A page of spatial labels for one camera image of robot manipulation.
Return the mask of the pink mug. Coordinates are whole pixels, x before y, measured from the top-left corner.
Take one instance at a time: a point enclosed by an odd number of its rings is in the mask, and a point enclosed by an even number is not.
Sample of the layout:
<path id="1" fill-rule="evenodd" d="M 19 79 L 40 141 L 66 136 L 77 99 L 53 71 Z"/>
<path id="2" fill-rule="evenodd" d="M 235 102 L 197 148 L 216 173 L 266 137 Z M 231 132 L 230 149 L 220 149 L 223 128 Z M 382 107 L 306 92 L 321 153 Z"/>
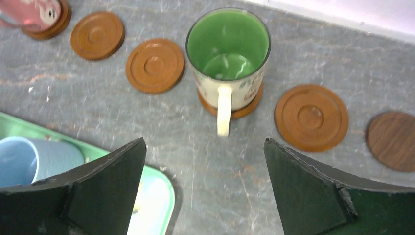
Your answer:
<path id="1" fill-rule="evenodd" d="M 51 28 L 61 16 L 57 0 L 2 0 L 0 12 L 13 20 L 0 19 L 0 25 L 42 32 Z"/>

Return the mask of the dark wooden coaster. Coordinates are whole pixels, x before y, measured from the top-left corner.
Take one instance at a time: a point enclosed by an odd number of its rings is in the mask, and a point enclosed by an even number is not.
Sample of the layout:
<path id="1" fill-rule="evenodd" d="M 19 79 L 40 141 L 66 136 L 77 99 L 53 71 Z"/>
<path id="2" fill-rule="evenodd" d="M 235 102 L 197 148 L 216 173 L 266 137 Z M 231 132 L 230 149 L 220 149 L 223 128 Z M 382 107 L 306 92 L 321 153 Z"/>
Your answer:
<path id="1" fill-rule="evenodd" d="M 415 117 L 400 111 L 375 116 L 367 126 L 366 143 L 384 166 L 402 172 L 415 170 Z"/>

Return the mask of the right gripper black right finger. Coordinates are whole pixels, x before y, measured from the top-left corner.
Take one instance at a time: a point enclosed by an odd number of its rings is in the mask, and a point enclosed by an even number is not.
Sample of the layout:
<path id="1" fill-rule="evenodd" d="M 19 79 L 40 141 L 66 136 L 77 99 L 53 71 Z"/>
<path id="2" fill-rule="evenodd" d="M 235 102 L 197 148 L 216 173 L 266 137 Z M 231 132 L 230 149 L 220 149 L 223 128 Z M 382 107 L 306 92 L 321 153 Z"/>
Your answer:
<path id="1" fill-rule="evenodd" d="M 272 138 L 264 155 L 285 234 L 414 234 L 414 188 L 358 177 Z"/>

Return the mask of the ridged wooden coaster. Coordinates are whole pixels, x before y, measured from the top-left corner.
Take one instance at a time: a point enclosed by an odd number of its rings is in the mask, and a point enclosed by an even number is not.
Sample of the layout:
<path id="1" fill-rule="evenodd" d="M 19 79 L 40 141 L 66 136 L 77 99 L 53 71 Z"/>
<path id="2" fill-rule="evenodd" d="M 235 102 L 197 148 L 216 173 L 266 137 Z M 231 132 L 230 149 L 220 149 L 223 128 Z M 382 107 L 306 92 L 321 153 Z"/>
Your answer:
<path id="1" fill-rule="evenodd" d="M 181 79 L 185 59 L 180 47 L 163 38 L 139 44 L 126 62 L 126 76 L 140 92 L 161 94 L 172 89 Z"/>
<path id="2" fill-rule="evenodd" d="M 87 60 L 102 60 L 114 54 L 123 44 L 125 27 L 120 17 L 108 11 L 90 13 L 74 27 L 72 49 Z"/>
<path id="3" fill-rule="evenodd" d="M 49 28 L 38 32 L 22 29 L 22 32 L 38 41 L 48 40 L 62 33 L 71 20 L 72 10 L 66 0 L 57 0 L 56 2 L 59 5 L 60 14 L 57 15 L 57 20 Z"/>
<path id="4" fill-rule="evenodd" d="M 349 117 L 338 95 L 326 87 L 305 84 L 281 96 L 275 108 L 275 124 L 281 137 L 293 147 L 322 152 L 344 139 Z"/>
<path id="5" fill-rule="evenodd" d="M 263 85 L 263 83 L 261 83 L 261 85 L 259 86 L 258 92 L 257 92 L 256 96 L 254 97 L 254 99 L 251 101 L 251 103 L 249 103 L 247 106 L 245 106 L 242 109 L 231 111 L 231 119 L 242 118 L 242 117 L 247 116 L 251 112 L 253 112 L 255 110 L 255 108 L 259 105 L 259 103 L 261 102 L 261 99 L 262 99 L 262 96 L 263 96 L 263 90 L 264 90 L 264 85 Z M 197 91 L 197 94 L 198 94 L 198 98 L 199 98 L 199 101 L 201 102 L 202 106 L 208 112 L 210 112 L 212 115 L 217 116 L 217 109 L 214 108 L 213 106 L 210 106 L 203 99 L 203 97 L 202 97 L 202 95 L 199 91 Z"/>

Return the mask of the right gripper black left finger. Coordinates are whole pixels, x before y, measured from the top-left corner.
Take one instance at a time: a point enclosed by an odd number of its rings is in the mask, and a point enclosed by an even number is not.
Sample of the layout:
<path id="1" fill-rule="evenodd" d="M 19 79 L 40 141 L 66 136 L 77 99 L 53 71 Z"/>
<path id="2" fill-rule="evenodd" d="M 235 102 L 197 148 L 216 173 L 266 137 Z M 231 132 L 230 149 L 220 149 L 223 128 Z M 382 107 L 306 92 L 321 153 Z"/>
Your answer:
<path id="1" fill-rule="evenodd" d="M 137 138 L 70 171 L 0 190 L 3 235 L 125 235 L 146 157 Z"/>

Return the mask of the light blue mug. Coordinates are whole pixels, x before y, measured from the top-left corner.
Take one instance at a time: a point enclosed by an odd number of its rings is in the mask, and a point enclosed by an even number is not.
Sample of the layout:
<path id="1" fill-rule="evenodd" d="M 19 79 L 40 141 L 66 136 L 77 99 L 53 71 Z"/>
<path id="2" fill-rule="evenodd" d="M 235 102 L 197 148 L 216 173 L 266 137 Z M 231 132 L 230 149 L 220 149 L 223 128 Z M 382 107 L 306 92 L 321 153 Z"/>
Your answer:
<path id="1" fill-rule="evenodd" d="M 80 150 L 60 141 L 11 136 L 0 140 L 0 186 L 27 186 L 85 163 Z"/>

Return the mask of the green interior floral mug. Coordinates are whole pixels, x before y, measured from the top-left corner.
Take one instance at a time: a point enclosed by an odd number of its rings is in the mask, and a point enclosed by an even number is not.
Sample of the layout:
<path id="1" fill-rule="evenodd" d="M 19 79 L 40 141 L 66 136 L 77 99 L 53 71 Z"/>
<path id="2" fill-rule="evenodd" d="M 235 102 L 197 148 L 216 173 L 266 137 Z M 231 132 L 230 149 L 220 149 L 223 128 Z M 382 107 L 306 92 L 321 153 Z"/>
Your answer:
<path id="1" fill-rule="evenodd" d="M 217 109 L 217 134 L 229 135 L 231 111 L 256 96 L 271 52 L 263 21 L 240 8 L 220 8 L 201 16 L 187 34 L 185 50 L 197 90 Z"/>

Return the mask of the green floral tray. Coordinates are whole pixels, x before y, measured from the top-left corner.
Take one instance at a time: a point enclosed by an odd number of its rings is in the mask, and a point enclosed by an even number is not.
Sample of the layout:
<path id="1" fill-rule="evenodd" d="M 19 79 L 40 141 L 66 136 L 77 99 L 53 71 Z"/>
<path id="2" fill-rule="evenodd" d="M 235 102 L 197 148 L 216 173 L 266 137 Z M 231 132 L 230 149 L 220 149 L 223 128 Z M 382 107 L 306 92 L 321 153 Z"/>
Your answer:
<path id="1" fill-rule="evenodd" d="M 109 152 L 91 144 L 1 112 L 0 138 L 21 136 L 48 141 L 67 141 L 78 147 L 86 160 L 95 160 Z M 175 191 L 160 171 L 144 166 L 127 235 L 163 235 L 175 206 Z"/>

